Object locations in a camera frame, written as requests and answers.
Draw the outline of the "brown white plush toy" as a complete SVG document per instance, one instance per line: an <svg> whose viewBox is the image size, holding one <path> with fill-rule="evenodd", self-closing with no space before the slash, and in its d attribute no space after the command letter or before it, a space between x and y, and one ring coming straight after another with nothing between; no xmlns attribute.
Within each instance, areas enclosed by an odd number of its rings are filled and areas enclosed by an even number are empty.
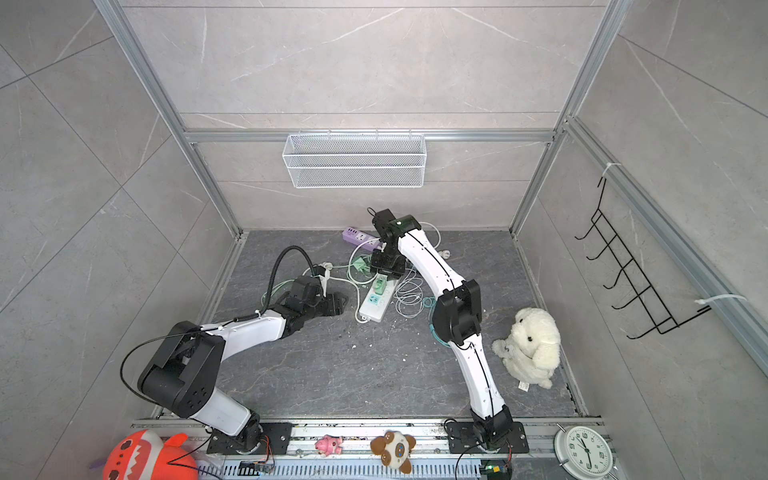
<svg viewBox="0 0 768 480"><path fill-rule="evenodd" d="M375 437L370 442L370 449L381 459L385 467L402 474L411 474L413 467L410 454L416 443L412 435L389 430L383 436Z"/></svg>

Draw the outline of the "white pastel power strip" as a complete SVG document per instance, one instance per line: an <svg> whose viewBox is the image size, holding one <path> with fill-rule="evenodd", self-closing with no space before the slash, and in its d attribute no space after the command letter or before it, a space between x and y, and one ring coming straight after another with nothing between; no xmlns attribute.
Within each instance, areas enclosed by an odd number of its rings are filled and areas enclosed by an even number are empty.
<svg viewBox="0 0 768 480"><path fill-rule="evenodd" d="M399 280L388 277L387 288L383 296L379 296L374 292L372 287L373 282L358 310L359 320L362 323L379 323L383 319L392 297L394 296L395 288L397 287Z"/></svg>

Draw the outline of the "white analog clock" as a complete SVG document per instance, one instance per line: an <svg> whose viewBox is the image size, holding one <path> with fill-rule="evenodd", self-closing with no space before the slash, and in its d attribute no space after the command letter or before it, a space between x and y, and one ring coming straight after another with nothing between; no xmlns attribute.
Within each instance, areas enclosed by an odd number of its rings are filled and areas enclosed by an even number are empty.
<svg viewBox="0 0 768 480"><path fill-rule="evenodd" d="M560 466L574 479L609 479L613 475L609 443L592 428L560 427L554 437L554 452Z"/></svg>

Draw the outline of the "white charger with cable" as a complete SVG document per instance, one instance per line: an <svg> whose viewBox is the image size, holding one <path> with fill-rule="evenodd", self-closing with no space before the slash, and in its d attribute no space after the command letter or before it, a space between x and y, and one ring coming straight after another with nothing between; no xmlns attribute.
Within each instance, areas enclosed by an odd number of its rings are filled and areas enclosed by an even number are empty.
<svg viewBox="0 0 768 480"><path fill-rule="evenodd" d="M423 278L416 270L409 269L395 288L396 312L405 319L415 318L425 309L425 298Z"/></svg>

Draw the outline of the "small pink plush toy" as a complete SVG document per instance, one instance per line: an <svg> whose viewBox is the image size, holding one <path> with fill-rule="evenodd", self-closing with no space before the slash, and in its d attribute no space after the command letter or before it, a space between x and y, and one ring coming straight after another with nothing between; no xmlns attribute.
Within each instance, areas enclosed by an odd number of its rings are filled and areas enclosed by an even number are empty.
<svg viewBox="0 0 768 480"><path fill-rule="evenodd" d="M316 451L325 457L331 455L340 455L343 453L343 438L331 435L324 435L317 440L314 445Z"/></svg>

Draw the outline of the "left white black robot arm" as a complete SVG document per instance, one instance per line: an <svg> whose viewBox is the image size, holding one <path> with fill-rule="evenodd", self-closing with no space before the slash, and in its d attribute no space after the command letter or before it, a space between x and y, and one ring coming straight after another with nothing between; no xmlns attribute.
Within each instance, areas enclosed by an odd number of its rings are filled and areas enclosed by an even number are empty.
<svg viewBox="0 0 768 480"><path fill-rule="evenodd" d="M307 272L290 283L289 291L274 297L279 268L292 251L304 258ZM313 262L302 247L290 245L272 266L259 309L223 323L178 322L168 334L129 351L134 354L144 346L159 344L135 386L124 373L130 355L123 357L119 378L139 399L209 427L213 434L225 437L232 450L251 453L263 442L260 416L217 387L220 366L236 354L293 335L310 320L343 314L349 297L330 290L330 278L329 268Z"/></svg>

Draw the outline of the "white plush dog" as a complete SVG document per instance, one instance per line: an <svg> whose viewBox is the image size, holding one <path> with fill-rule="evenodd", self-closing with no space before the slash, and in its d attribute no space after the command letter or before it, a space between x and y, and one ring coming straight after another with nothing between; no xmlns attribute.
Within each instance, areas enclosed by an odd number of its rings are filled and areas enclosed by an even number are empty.
<svg viewBox="0 0 768 480"><path fill-rule="evenodd" d="M552 376L560 365L561 335L554 318L540 308L523 308L515 315L510 334L492 342L492 351L508 373L527 390L536 385L552 388Z"/></svg>

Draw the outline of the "red monster plush toy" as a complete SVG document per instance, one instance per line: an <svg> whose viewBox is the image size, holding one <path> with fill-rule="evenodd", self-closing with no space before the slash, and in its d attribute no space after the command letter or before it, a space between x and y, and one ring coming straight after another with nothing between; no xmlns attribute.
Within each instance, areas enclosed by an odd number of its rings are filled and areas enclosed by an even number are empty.
<svg viewBox="0 0 768 480"><path fill-rule="evenodd" d="M195 459L183 445L188 436L176 434L163 440L152 430L141 430L123 439L110 453L103 468L107 480L198 479Z"/></svg>

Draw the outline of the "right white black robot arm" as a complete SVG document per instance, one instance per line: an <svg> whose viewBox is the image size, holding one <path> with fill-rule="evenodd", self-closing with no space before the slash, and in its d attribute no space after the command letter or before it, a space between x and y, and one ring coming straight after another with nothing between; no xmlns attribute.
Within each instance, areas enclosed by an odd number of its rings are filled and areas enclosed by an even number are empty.
<svg viewBox="0 0 768 480"><path fill-rule="evenodd" d="M479 446L500 448L514 420L493 379L481 335L479 284L448 265L411 215L369 209L383 248L373 253L372 269L396 276L414 267L435 296L431 322L437 338L454 352L468 388L473 432Z"/></svg>

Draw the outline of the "black wall hook rack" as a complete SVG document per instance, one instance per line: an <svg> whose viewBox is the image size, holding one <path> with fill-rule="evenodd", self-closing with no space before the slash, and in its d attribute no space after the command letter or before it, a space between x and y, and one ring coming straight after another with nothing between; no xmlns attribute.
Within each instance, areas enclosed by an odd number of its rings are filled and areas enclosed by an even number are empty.
<svg viewBox="0 0 768 480"><path fill-rule="evenodd" d="M680 320L667 306L659 291L646 274L644 267L638 258L631 252L627 243L623 240L618 230L608 219L603 211L602 202L605 197L607 180L600 178L597 183L599 191L596 207L589 218L589 226L581 235L575 235L574 239L583 242L591 237L600 241L601 249L594 254L588 254L586 260L595 262L604 258L610 258L617 265L618 270L612 283L604 283L602 288L614 290L619 285L626 285L631 295L621 304L612 305L615 312L623 311L634 304L638 304L644 317L650 321L650 327L636 334L627 334L628 340L639 340L651 333L659 335L668 334L681 328L693 320L696 320L712 311L709 305L700 306L693 315Z"/></svg>

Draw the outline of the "purple power strip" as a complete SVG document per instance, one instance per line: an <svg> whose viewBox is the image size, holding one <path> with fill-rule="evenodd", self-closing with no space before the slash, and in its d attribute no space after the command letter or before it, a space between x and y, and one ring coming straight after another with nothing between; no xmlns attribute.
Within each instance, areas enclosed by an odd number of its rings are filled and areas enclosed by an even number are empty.
<svg viewBox="0 0 768 480"><path fill-rule="evenodd" d="M380 248L381 242L377 237L374 237L366 232L358 230L354 227L347 227L342 231L342 239L361 249L373 252Z"/></svg>

